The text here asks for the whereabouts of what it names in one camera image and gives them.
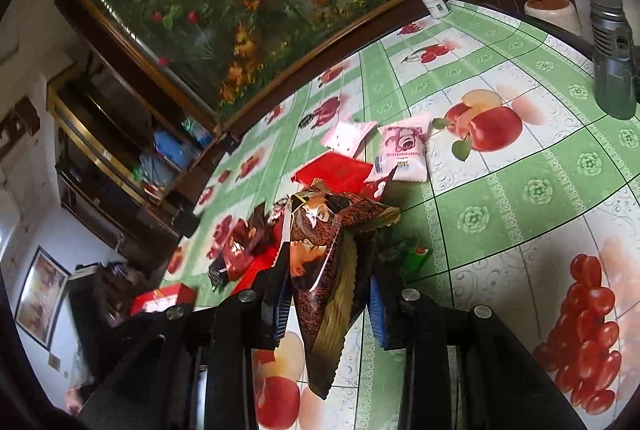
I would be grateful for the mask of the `brown patterned snack packet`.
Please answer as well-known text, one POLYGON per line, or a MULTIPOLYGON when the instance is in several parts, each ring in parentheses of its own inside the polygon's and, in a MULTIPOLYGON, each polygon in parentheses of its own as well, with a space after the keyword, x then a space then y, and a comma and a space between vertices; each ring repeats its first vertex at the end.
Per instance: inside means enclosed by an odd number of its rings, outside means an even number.
POLYGON ((309 389, 324 400, 346 335, 369 296, 376 233, 400 219, 397 207, 314 180, 291 197, 290 275, 309 389))

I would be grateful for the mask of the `large red snack packet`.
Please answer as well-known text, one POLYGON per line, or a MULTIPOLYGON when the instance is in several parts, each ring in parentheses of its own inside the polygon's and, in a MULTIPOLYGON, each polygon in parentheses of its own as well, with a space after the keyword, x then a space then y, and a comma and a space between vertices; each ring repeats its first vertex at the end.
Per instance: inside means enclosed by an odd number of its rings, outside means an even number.
POLYGON ((291 181, 310 187, 314 180, 320 179, 335 193, 359 194, 371 169, 372 165, 366 161, 329 151, 295 170, 291 181))

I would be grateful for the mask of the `dark maroon snack packet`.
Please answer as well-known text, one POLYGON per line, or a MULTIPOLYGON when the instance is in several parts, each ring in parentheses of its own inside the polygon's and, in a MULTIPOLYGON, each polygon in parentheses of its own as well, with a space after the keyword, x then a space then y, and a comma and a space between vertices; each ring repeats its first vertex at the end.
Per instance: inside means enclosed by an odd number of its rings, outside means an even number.
POLYGON ((226 216, 216 226, 207 257, 207 277, 213 291, 234 284, 232 293, 252 286, 256 275, 271 267, 280 242, 279 216, 271 220, 265 203, 254 208, 248 219, 226 216))

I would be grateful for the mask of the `red white tray box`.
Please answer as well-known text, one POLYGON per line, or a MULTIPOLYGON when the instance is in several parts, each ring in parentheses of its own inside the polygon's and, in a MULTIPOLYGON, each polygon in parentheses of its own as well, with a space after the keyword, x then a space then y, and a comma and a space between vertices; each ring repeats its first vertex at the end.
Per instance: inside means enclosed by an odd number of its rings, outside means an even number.
POLYGON ((156 288, 134 299, 130 315, 134 317, 142 312, 164 312, 168 308, 178 305, 193 306, 197 294, 196 289, 183 283, 156 288))

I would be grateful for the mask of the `green small snack packet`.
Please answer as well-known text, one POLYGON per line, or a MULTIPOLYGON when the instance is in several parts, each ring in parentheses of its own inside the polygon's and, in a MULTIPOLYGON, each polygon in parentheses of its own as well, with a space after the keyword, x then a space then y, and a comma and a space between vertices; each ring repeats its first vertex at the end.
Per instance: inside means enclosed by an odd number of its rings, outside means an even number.
POLYGON ((418 277, 430 250, 406 242, 391 242, 383 247, 380 260, 395 270, 405 282, 418 277))

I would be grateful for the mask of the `pale pink snack packet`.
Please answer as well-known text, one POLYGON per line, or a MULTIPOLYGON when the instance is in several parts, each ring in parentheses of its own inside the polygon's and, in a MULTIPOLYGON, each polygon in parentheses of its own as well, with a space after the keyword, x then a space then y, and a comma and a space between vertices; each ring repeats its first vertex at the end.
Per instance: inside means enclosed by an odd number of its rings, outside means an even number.
POLYGON ((376 121, 354 123, 340 120, 323 136, 321 144, 333 152, 355 157, 360 144, 377 124, 376 121))

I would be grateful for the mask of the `wooden shelf cabinet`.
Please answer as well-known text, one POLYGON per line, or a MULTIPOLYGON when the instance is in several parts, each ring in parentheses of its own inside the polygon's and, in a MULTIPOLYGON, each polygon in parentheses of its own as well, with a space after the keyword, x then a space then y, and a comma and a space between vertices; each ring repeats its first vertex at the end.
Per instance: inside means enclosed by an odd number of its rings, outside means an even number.
POLYGON ((219 139, 79 0, 54 4, 79 36, 72 65, 47 89, 63 204, 119 254, 152 265, 198 227, 193 209, 221 160, 219 139))

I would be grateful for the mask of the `pink rose snack packet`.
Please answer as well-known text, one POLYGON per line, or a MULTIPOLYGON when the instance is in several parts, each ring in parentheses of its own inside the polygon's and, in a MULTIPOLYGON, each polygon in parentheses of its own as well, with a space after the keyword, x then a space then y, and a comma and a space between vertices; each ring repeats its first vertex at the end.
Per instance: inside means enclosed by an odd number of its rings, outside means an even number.
POLYGON ((430 113, 421 112, 378 127, 381 143, 366 181, 393 177, 395 181, 426 182, 425 144, 430 124, 430 113))

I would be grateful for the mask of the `grey vacuum tube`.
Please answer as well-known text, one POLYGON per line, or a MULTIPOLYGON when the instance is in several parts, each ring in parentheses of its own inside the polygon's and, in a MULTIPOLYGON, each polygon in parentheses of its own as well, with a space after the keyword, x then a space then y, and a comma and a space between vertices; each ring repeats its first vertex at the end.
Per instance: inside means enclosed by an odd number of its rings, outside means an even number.
POLYGON ((639 47, 623 0, 589 0, 596 101, 617 119, 634 116, 639 103, 639 47))

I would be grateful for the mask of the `white plastic bucket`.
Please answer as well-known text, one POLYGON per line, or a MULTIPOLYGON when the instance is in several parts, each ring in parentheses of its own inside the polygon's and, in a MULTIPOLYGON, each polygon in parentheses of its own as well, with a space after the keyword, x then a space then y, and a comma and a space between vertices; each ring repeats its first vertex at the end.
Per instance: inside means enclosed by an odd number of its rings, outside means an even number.
POLYGON ((561 27, 576 36, 582 34, 582 24, 570 0, 528 0, 524 10, 528 16, 561 27))

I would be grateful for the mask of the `framed wall picture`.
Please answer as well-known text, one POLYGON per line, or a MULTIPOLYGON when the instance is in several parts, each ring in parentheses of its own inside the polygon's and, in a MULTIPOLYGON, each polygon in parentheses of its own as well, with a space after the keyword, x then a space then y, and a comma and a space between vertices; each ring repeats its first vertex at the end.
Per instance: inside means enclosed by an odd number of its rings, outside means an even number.
POLYGON ((49 350, 70 272, 39 246, 28 269, 14 320, 32 340, 49 350))

